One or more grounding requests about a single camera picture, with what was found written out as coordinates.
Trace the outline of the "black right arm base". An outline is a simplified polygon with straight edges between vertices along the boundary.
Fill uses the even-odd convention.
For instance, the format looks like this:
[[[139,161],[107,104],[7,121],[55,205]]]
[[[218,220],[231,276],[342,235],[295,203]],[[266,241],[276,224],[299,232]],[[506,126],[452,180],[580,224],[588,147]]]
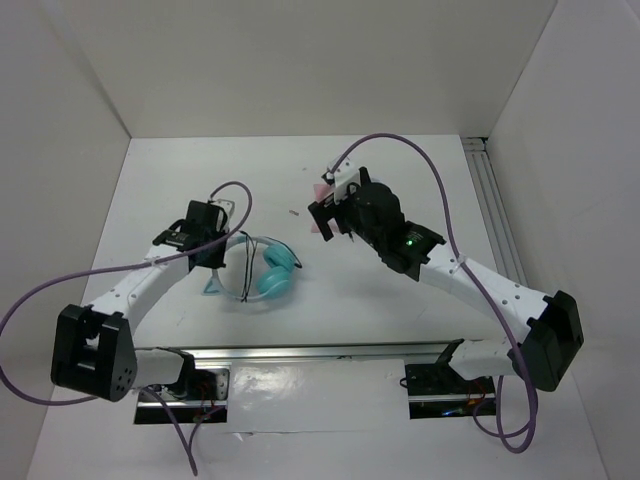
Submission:
[[[407,391],[412,420],[496,414],[496,389],[490,377],[465,380],[445,365],[406,364],[399,385]]]

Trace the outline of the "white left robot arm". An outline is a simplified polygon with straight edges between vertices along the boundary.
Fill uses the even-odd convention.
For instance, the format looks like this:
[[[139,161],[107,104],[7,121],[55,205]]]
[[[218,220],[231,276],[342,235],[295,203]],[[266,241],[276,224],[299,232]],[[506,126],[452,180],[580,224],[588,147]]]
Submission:
[[[162,385],[176,399],[196,390],[195,360],[171,347],[134,346],[133,336],[156,303],[194,268],[220,268],[235,205],[191,201],[185,218],[152,242],[144,266],[85,306],[58,316],[51,380],[89,396],[117,402],[136,389]]]

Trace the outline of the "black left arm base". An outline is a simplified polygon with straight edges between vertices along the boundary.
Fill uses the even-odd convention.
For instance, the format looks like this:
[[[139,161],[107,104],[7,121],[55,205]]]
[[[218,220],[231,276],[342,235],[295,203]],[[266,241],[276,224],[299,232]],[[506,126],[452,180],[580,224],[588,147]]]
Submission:
[[[179,424],[203,421],[222,424],[228,417],[230,369],[214,367],[198,369],[183,393],[166,385],[153,385],[151,390],[166,403]],[[153,395],[141,391],[138,395],[133,423],[135,425],[169,424],[170,418]]]

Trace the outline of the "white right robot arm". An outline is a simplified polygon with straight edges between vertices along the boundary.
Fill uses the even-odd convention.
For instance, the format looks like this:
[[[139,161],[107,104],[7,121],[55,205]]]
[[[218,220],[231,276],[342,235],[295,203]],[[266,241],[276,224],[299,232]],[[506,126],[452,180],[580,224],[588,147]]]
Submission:
[[[346,164],[323,176],[328,190],[309,205],[320,233],[356,235],[389,269],[438,288],[495,320],[503,342],[456,340],[441,356],[436,379],[448,392],[484,376],[519,376],[532,387],[559,386],[584,335],[576,300],[530,289],[454,251],[440,234],[407,220],[391,189],[366,168]]]

